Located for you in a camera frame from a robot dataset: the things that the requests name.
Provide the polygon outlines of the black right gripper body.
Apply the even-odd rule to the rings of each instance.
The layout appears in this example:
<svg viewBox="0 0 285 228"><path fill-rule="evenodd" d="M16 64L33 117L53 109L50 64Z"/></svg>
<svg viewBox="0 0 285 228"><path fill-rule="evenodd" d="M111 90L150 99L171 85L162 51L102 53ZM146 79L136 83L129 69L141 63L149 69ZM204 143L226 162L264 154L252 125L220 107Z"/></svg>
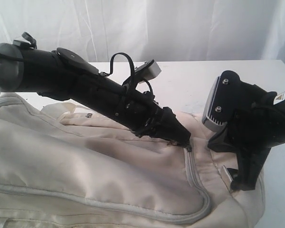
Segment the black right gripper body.
<svg viewBox="0 0 285 228"><path fill-rule="evenodd" d="M257 85L236 81L228 85L228 138L239 150L242 163L263 166L271 147L269 126L273 124L274 98L277 92L268 92Z"/></svg>

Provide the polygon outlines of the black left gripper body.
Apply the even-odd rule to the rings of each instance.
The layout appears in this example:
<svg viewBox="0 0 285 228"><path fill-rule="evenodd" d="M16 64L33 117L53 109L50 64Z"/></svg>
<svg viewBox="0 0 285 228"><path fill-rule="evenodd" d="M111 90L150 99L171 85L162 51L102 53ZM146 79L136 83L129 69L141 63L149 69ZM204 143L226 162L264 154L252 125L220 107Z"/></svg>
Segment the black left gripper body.
<svg viewBox="0 0 285 228"><path fill-rule="evenodd" d="M155 137L156 127L163 114L164 110L154 101L154 95L149 91L126 92L121 95L116 107L117 121L139 138L145 135Z"/></svg>

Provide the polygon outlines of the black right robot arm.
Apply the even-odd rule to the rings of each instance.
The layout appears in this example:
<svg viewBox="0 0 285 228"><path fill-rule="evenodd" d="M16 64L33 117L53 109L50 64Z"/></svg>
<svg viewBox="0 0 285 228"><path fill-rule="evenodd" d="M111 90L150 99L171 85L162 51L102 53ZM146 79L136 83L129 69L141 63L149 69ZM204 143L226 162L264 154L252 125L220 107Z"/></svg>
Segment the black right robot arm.
<svg viewBox="0 0 285 228"><path fill-rule="evenodd" d="M241 82L226 126L208 147L236 154L237 169L229 168L232 190L254 190L272 147L285 143L285 111L273 104L277 92Z"/></svg>

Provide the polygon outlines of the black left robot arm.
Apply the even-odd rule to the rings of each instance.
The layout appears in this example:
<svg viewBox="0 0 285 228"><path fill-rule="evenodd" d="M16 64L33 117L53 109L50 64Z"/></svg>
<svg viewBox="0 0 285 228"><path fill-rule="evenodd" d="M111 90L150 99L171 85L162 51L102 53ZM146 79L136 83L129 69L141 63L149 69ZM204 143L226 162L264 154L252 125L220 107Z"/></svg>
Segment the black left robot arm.
<svg viewBox="0 0 285 228"><path fill-rule="evenodd" d="M1 43L0 92L72 99L129 128L137 137L161 138L191 151L191 134L172 110L160 107L151 89L136 90L138 83L148 83L160 73L157 63L129 65L130 76L118 84L70 50L47 52L23 41Z"/></svg>

